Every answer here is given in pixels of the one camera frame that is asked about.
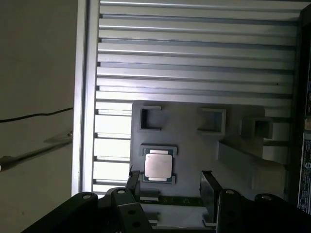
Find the black metal frame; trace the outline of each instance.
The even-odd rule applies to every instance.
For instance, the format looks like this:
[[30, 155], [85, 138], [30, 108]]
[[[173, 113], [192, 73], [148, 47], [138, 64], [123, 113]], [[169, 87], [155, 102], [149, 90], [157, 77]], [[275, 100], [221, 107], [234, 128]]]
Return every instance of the black metal frame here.
[[248, 200], [237, 191], [222, 190], [210, 171], [201, 174], [200, 192], [216, 229], [157, 229], [153, 230], [135, 195], [139, 190], [139, 171], [131, 171], [126, 187], [118, 187], [98, 199], [94, 193], [79, 193], [48, 213], [25, 233], [33, 232], [282, 232], [309, 233], [311, 216], [281, 198], [270, 194]]

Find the beige wall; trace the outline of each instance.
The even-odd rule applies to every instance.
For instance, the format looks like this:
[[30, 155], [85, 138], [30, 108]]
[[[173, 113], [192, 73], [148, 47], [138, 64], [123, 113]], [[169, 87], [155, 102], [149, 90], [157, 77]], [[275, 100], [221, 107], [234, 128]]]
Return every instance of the beige wall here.
[[[76, 0], [0, 1], [0, 119], [73, 106]], [[1, 155], [72, 130], [72, 111], [0, 124]], [[0, 232], [20, 232], [70, 197], [71, 145], [0, 173]]]

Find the sticker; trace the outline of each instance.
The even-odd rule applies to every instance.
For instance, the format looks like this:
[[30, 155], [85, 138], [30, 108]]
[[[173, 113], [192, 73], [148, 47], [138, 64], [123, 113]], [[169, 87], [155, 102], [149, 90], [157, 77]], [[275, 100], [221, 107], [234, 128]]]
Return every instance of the sticker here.
[[298, 208], [311, 214], [311, 140], [304, 140]]

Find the screw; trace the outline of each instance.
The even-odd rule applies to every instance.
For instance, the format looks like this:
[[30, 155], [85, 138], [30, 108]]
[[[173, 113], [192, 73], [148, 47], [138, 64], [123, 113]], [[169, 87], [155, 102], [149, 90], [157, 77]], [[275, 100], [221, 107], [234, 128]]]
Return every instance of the screw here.
[[91, 195], [90, 194], [87, 194], [87, 195], [84, 195], [82, 198], [83, 199], [89, 199], [91, 197]]
[[123, 189], [120, 189], [117, 191], [117, 193], [122, 194], [122, 193], [125, 193], [125, 191]]
[[234, 192], [232, 190], [227, 190], [225, 193], [227, 193], [228, 195], [233, 195]]
[[268, 195], [263, 195], [261, 198], [264, 199], [264, 200], [268, 200], [268, 201], [272, 200], [272, 197], [270, 197]]

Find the wire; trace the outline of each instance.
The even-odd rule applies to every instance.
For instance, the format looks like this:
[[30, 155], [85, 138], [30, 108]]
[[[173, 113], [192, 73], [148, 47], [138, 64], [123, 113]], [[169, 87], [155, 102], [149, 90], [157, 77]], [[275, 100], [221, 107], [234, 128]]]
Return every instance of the wire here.
[[23, 120], [23, 119], [27, 119], [27, 118], [31, 118], [31, 117], [38, 117], [38, 116], [44, 116], [44, 117], [52, 116], [52, 115], [55, 115], [55, 114], [63, 113], [63, 112], [66, 112], [66, 111], [70, 111], [72, 109], [73, 108], [65, 108], [63, 110], [59, 110], [59, 111], [52, 112], [52, 113], [36, 113], [36, 114], [20, 116], [20, 117], [11, 118], [11, 119], [3, 119], [3, 120], [0, 120], [0, 123], [12, 122], [12, 121], [16, 121], [16, 120]]

